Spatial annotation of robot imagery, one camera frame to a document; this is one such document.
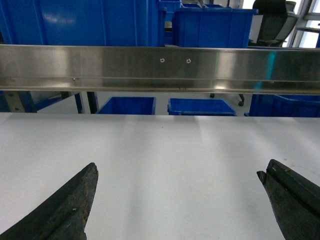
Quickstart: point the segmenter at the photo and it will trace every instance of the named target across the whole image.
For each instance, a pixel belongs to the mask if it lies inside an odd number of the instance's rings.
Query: blue container
[[[246,48],[256,13],[256,9],[212,5],[179,8],[172,20],[173,44],[190,48]]]
[[[165,21],[171,22],[174,16],[175,10],[181,7],[181,0],[160,0],[159,7],[166,8]]]
[[[221,99],[170,98],[169,115],[236,116],[236,111]]]
[[[252,95],[250,117],[320,117],[320,96]]]
[[[172,31],[164,32],[164,44],[172,45]]]
[[[163,47],[165,45],[165,20],[167,9],[165,7],[159,7],[158,14],[158,46]]]
[[[155,115],[155,97],[114,96],[97,112],[97,114]]]
[[[6,44],[157,46],[156,0],[0,0]]]

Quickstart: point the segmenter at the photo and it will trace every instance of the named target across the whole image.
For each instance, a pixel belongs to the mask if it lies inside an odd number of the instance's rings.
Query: office chair
[[[295,27],[298,16],[288,13],[286,0],[256,0],[252,6],[263,15],[256,42],[249,41],[249,46],[281,47]]]
[[[295,11],[295,7],[296,7],[296,2],[295,1],[286,1],[285,2],[285,6],[286,6],[286,11],[287,12],[294,12]]]

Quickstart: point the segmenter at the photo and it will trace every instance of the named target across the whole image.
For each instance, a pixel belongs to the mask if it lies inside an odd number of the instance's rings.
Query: white table surface
[[[320,119],[0,113],[0,233],[95,162],[89,240],[283,240],[270,159],[320,185]]]

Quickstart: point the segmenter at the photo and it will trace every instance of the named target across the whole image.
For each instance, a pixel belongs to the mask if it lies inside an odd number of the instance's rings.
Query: metal rod
[[[320,94],[319,49],[0,45],[0,90]]]

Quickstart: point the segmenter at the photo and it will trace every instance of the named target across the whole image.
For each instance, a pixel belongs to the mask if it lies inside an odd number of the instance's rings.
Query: floor
[[[81,92],[83,102],[83,108],[85,113],[90,113],[89,104],[86,98],[85,92]],[[176,93],[176,92],[98,92],[97,99],[98,105],[101,108],[111,97],[155,97],[156,98],[156,115],[168,115],[168,101],[170,98],[181,99],[210,99],[209,93]],[[215,99],[225,100],[235,111],[237,116],[243,116],[244,113],[248,113],[251,104],[251,94],[244,95],[244,106],[238,106],[241,100],[238,94],[230,93],[216,93]],[[54,105],[46,107],[38,111],[38,113],[47,114],[77,114],[77,106],[74,97],[69,97],[63,101],[60,101]]]

